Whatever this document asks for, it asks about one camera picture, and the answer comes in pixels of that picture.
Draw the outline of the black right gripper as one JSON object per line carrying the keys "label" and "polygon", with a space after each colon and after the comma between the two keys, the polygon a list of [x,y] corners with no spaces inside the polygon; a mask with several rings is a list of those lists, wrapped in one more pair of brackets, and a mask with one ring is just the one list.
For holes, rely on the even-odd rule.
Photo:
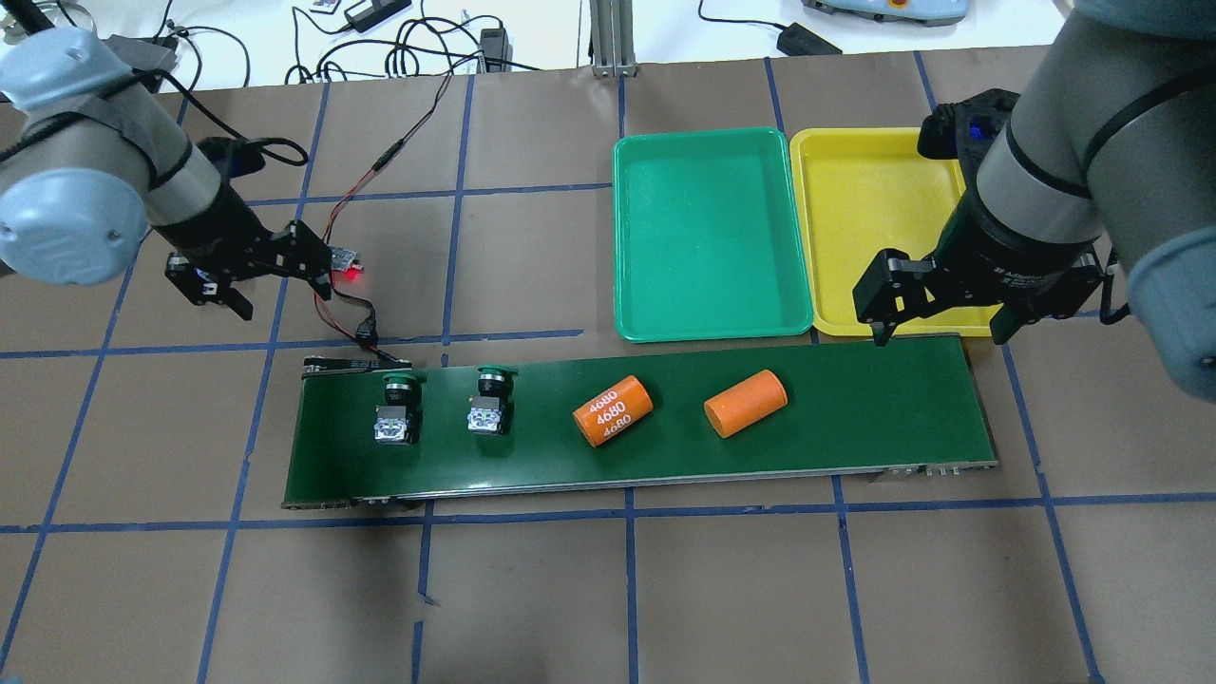
{"label": "black right gripper", "polygon": [[1090,200],[1077,211],[1062,207],[1064,237],[1031,237],[1000,222],[978,189],[968,189],[929,256],[884,248],[869,259],[851,291],[854,312],[885,347],[897,326],[963,307],[998,307],[989,330],[995,344],[1043,319],[1081,312],[1103,281],[1094,240],[1097,214]]}

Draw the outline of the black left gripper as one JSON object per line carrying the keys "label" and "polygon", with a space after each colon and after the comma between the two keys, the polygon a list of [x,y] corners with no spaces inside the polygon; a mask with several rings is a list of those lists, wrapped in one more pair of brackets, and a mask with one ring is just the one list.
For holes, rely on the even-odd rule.
{"label": "black left gripper", "polygon": [[[154,225],[180,256],[209,276],[299,277],[313,287],[320,299],[332,299],[330,245],[306,225],[288,222],[278,231],[270,231],[259,217],[229,185],[218,187],[210,204],[182,222]],[[216,303],[233,312],[244,321],[255,316],[255,305],[240,290],[223,290]]]}

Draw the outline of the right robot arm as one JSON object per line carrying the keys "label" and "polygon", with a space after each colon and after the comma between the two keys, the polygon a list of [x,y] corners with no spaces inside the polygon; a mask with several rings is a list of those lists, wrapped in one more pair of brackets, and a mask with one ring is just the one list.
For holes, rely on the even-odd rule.
{"label": "right robot arm", "polygon": [[1122,270],[1169,377],[1215,393],[1214,4],[1077,1],[1026,89],[938,103],[918,153],[966,189],[938,246],[882,250],[852,290],[884,346],[917,316],[995,307],[1003,344],[1080,312]]}

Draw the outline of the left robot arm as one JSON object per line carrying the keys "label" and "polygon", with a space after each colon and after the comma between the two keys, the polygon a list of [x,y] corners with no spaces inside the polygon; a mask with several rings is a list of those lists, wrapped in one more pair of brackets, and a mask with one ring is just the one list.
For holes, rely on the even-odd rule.
{"label": "left robot arm", "polygon": [[95,285],[129,267],[143,234],[171,246],[164,275],[195,305],[252,319],[240,281],[299,277],[333,295],[332,251],[304,222],[271,231],[231,181],[260,170],[283,138],[192,140],[143,75],[95,34],[39,30],[2,60],[2,94],[26,114],[2,151],[2,264],[54,285]]}

